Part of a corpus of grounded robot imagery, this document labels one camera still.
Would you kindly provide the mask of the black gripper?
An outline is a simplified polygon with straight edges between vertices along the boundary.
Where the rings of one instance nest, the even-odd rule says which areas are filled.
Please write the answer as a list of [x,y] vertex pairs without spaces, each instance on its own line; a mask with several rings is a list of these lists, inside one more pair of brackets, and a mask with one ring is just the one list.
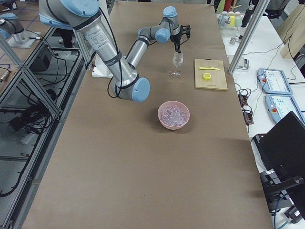
[[181,34],[171,35],[171,41],[174,43],[175,51],[177,53],[181,53],[180,45],[183,42],[183,35]]

